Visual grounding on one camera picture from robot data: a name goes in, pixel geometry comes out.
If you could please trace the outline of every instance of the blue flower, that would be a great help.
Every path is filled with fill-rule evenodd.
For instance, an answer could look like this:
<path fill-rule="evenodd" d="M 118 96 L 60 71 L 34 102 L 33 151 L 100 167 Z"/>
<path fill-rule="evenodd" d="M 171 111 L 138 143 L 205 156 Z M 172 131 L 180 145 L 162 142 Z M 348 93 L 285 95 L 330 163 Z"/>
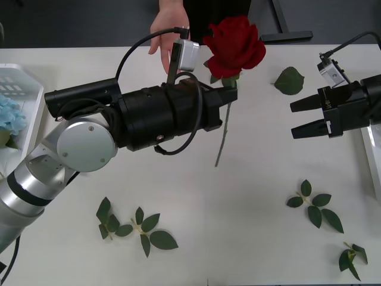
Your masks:
<path fill-rule="evenodd" d="M 11 135 L 18 135 L 26 126 L 25 116 L 17 102 L 0 94 L 0 129 L 10 130 Z"/>

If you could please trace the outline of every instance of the table surface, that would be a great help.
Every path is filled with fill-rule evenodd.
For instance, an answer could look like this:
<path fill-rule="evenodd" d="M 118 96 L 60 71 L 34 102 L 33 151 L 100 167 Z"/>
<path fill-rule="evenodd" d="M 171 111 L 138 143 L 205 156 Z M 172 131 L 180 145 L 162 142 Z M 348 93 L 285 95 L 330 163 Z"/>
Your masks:
<path fill-rule="evenodd" d="M 319 52 L 332 46 L 268 46 L 264 61 L 239 79 L 229 133 L 214 168 L 223 133 L 199 131 L 184 152 L 164 157 L 148 148 L 123 149 L 105 168 L 80 175 L 28 227 L 7 283 L 19 285 L 264 285 L 352 284 L 340 272 L 343 242 L 367 250 L 369 265 L 357 259 L 363 283 L 381 281 L 381 207 L 360 130 L 335 139 L 293 140 L 290 129 L 322 118 L 321 110 L 291 113 L 289 104 L 326 86 L 316 65 Z M 62 89 L 113 77 L 126 48 L 9 49 L 0 63 L 17 63 L 46 84 Z M 123 92 L 165 81 L 160 56 L 138 49 L 121 74 Z M 208 82 L 202 64 L 211 53 L 202 47 L 195 74 Z M 375 45 L 349 46 L 334 59 L 351 79 L 381 73 Z M 289 66 L 305 76 L 302 92 L 281 94 L 271 83 Z M 226 108 L 221 109 L 224 118 Z M 55 122 L 45 113 L 40 136 Z M 179 146 L 176 138 L 166 148 Z M 287 199 L 302 180 L 313 194 L 332 194 L 329 208 L 340 217 L 345 234 L 323 222 L 311 224 L 306 207 L 292 209 Z M 103 241 L 95 216 L 107 196 L 121 223 L 141 206 L 161 213 L 179 249 L 152 249 L 147 259 L 138 233 Z M 13 248 L 1 254 L 9 261 Z"/>

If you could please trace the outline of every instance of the red rose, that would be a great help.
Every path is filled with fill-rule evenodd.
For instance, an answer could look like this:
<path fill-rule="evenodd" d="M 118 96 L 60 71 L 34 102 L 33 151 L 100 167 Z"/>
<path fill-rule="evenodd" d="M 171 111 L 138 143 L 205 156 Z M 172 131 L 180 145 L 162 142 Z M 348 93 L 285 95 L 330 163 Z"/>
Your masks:
<path fill-rule="evenodd" d="M 263 60 L 266 48 L 258 40 L 256 25 L 250 26 L 246 16 L 226 18 L 210 28 L 214 35 L 204 37 L 204 44 L 214 54 L 208 60 L 208 67 L 215 78 L 236 76 L 242 69 L 252 69 Z"/>

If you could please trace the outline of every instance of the white basket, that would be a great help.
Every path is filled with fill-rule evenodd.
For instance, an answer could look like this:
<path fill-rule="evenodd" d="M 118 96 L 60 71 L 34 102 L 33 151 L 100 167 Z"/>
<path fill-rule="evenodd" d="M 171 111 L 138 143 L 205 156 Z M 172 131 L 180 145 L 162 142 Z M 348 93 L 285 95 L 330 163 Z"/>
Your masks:
<path fill-rule="evenodd" d="M 18 64 L 0 64 L 0 94 L 20 105 L 27 127 L 15 137 L 20 150 L 0 149 L 0 172 L 9 175 L 34 149 L 44 108 L 43 85 Z"/>

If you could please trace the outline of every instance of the person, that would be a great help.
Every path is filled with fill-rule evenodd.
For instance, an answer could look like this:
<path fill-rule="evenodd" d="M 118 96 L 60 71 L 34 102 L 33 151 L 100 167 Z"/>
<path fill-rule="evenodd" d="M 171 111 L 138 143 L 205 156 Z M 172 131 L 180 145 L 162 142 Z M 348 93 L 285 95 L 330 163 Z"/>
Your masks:
<path fill-rule="evenodd" d="M 159 0 L 160 11 L 152 23 L 151 33 L 173 27 L 189 27 L 188 15 L 182 0 Z M 169 71 L 169 59 L 173 42 L 179 38 L 178 34 L 169 33 L 153 38 L 149 54 L 153 55 L 160 47 L 161 62 L 166 73 Z"/>
<path fill-rule="evenodd" d="M 190 38 L 202 45 L 202 38 L 211 33 L 210 23 L 219 24 L 226 17 L 248 15 L 251 0 L 159 0 L 160 11 L 151 25 L 151 33 L 173 27 L 189 27 Z M 178 34 L 169 33 L 153 38 L 149 54 L 160 48 L 161 62 L 168 73 L 173 42 Z"/>

